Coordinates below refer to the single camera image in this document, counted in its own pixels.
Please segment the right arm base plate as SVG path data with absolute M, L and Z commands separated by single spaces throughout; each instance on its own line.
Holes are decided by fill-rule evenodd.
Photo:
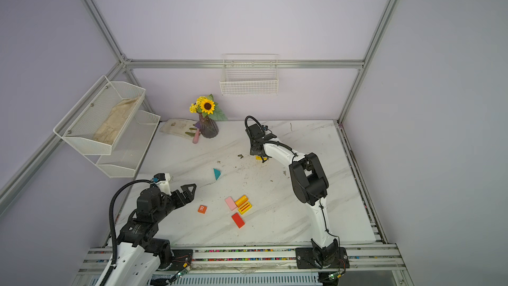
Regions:
M 349 269 L 349 257 L 344 247 L 332 246 L 330 250 L 319 248 L 297 248 L 296 265 L 298 269 Z

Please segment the red wood block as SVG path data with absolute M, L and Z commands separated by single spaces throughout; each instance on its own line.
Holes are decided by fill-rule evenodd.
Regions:
M 239 229 L 245 225 L 245 222 L 239 213 L 234 213 L 232 215 L 232 220 Z

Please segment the teal triangular wood block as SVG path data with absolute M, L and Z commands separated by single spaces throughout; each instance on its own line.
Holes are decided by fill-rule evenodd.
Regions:
M 222 174 L 221 171 L 219 169 L 216 169 L 216 168 L 214 168 L 213 171 L 214 171 L 215 180 L 218 180 L 220 178 L 221 174 Z

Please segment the dark purple glass vase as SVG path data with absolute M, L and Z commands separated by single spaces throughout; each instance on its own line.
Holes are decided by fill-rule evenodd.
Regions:
M 200 133 L 205 138 L 214 138 L 218 135 L 219 129 L 216 122 L 210 119 L 208 116 L 204 116 L 202 113 L 199 114 L 199 129 Z

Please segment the beige cloth in shelf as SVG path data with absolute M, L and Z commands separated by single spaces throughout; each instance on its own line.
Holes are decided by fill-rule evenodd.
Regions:
M 139 97 L 123 99 L 120 103 L 115 105 L 107 119 L 93 135 L 93 140 L 103 144 L 113 145 L 133 111 L 134 106 L 139 102 L 139 99 Z

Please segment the pink tube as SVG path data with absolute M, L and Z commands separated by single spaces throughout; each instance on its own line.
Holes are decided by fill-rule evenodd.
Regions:
M 197 144 L 199 142 L 200 133 L 201 133 L 200 129 L 197 128 L 193 137 L 193 144 Z

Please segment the white upper mesh shelf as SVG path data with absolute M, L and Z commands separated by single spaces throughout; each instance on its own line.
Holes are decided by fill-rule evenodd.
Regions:
M 111 81 L 103 76 L 89 92 L 90 95 L 81 98 L 84 103 L 82 105 L 77 104 L 54 127 L 53 132 L 84 156 L 111 155 L 120 137 L 143 103 L 146 90 L 131 83 Z M 94 141 L 93 135 L 107 119 L 112 108 L 123 99 L 135 97 L 140 98 L 139 102 L 134 106 L 113 145 Z

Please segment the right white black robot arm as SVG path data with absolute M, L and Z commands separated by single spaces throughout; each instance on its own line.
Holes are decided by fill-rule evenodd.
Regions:
M 250 154 L 263 162 L 273 159 L 288 168 L 296 198 L 307 206 L 312 229 L 312 256 L 319 268 L 341 259 L 340 237 L 330 231 L 326 197 L 329 181 L 315 153 L 303 154 L 281 142 L 267 126 L 255 120 L 245 124 Z

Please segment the orange ridged wood block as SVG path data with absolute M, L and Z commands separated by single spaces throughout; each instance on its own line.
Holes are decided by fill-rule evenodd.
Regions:
M 238 200 L 235 201 L 237 208 L 240 208 L 242 205 L 248 202 L 248 197 L 246 195 L 242 195 Z

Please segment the white cloth on table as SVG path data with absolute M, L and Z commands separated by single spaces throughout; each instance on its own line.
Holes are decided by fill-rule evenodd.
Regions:
M 160 132 L 193 140 L 197 132 L 195 121 L 189 119 L 169 119 L 162 124 Z

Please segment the aluminium front rail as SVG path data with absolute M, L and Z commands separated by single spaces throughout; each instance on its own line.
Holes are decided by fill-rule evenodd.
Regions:
M 320 270 L 297 255 L 296 246 L 194 248 L 190 271 L 176 285 L 312 285 Z M 388 274 L 390 285 L 412 285 L 395 244 L 348 245 L 349 267 L 341 281 L 355 272 Z

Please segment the white lower mesh shelf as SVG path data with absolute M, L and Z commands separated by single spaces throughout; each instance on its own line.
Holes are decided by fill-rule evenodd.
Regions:
M 109 178 L 133 178 L 159 124 L 160 116 L 138 110 L 112 154 L 101 156 L 96 167 Z

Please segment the white mesh shelf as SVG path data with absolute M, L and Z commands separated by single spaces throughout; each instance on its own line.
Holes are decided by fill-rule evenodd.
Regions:
M 109 178 L 133 178 L 159 124 L 160 116 L 138 110 L 112 154 L 101 156 L 96 167 Z
M 82 105 L 77 104 L 54 127 L 53 132 L 84 156 L 111 155 L 120 137 L 143 103 L 146 90 L 131 83 L 111 81 L 103 76 L 89 92 L 90 95 L 81 98 L 84 103 Z M 135 97 L 140 98 L 139 102 L 134 106 L 113 145 L 94 141 L 93 135 L 107 119 L 112 108 L 123 99 Z

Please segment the pink wood block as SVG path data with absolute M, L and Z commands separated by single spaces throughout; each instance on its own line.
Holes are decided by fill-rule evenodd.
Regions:
M 231 210 L 231 211 L 235 211 L 238 206 L 236 205 L 235 201 L 233 200 L 232 197 L 227 197 L 225 199 L 225 202 L 226 202 L 226 205 L 228 206 L 228 208 Z

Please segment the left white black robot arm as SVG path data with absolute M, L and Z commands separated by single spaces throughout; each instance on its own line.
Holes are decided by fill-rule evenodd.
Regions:
M 149 187 L 140 193 L 135 210 L 117 233 L 113 214 L 116 199 L 135 184 Z M 108 211 L 112 256 L 98 285 L 171 285 L 190 272 L 193 251 L 174 252 L 168 240 L 155 235 L 166 216 L 193 201 L 197 185 L 183 185 L 167 193 L 161 186 L 161 181 L 135 180 L 113 195 Z

